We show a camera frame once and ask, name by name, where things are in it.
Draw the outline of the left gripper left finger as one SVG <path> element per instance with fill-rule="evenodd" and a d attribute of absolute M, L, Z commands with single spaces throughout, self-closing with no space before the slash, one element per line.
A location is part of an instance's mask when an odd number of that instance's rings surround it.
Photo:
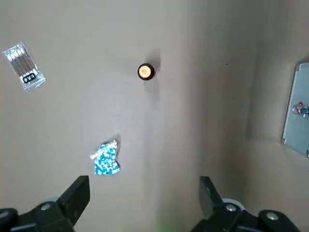
<path fill-rule="evenodd" d="M 89 176 L 79 176 L 55 201 L 45 201 L 19 214 L 14 208 L 0 210 L 2 232 L 73 232 L 90 201 Z"/>

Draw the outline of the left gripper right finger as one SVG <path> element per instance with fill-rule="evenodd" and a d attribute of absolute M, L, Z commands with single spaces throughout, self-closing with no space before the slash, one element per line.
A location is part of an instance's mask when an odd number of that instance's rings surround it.
<path fill-rule="evenodd" d="M 193 232 L 297 232 L 298 227 L 283 213 L 248 212 L 237 200 L 222 198 L 208 176 L 199 180 L 199 205 L 203 213 Z"/>

